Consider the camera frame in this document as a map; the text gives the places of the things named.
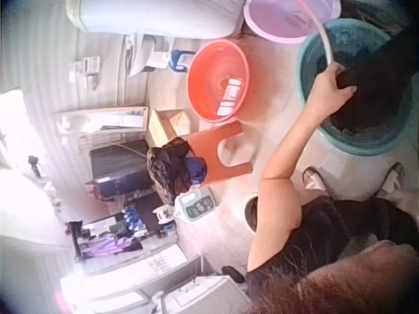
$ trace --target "sandal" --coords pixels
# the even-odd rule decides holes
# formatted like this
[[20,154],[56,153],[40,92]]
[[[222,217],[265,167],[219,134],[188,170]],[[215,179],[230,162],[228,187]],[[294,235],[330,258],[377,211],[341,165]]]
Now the sandal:
[[331,195],[323,177],[314,167],[308,167],[302,172],[302,183],[307,190],[322,190]]
[[375,192],[377,194],[389,194],[401,188],[405,178],[405,168],[399,162],[395,163],[387,172],[381,187]]

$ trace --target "person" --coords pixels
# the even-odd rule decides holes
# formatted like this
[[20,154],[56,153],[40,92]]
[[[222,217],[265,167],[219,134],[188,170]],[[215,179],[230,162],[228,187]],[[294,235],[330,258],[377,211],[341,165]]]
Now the person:
[[419,313],[417,224],[396,206],[403,166],[366,201],[333,200],[313,167],[302,174],[305,200],[290,180],[311,135],[356,92],[337,88],[343,70],[334,62],[316,77],[263,172],[246,275],[253,314]]

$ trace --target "laundry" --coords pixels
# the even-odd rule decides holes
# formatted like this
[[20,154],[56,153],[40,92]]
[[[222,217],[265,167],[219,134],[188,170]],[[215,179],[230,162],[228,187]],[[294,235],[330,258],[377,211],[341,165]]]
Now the laundry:
[[81,252],[88,257],[100,257],[142,249],[141,242],[133,237],[118,238],[107,234],[99,238],[81,243]]
[[192,185],[204,182],[207,175],[207,165],[203,158],[189,157],[185,159],[185,164],[188,168]]
[[419,68],[418,33],[418,25],[412,24],[375,52],[361,49],[352,57],[335,54],[336,61],[347,67],[337,77],[338,87],[358,86],[348,104],[330,117],[335,128],[354,135],[397,125],[399,115],[410,110],[410,101],[403,97]]
[[165,201],[174,205],[180,193],[191,187],[191,177],[185,159],[191,147],[176,137],[163,147],[150,148],[147,153],[147,169],[152,180],[161,187]]

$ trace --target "mirror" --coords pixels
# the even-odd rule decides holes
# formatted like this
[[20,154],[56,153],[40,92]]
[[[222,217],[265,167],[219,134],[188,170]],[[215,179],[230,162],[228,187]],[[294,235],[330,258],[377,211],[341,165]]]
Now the mirror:
[[145,132],[147,107],[114,107],[54,115],[60,135]]

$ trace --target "teal bucket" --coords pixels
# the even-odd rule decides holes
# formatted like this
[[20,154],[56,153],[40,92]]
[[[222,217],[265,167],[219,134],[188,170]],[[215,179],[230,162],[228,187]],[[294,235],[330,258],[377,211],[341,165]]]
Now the teal bucket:
[[[360,53],[370,54],[390,39],[380,29],[353,19],[342,18],[325,25],[333,55],[343,63]],[[314,33],[303,42],[297,57],[296,88],[303,106],[312,89],[314,79],[325,67],[325,50],[319,33]],[[333,146],[358,156],[376,156],[392,150],[401,141],[403,130],[409,119],[414,103],[414,91],[418,78],[413,76],[403,92],[398,115],[391,123],[370,128],[355,135],[345,134],[336,129],[327,119],[321,126],[321,134]]]

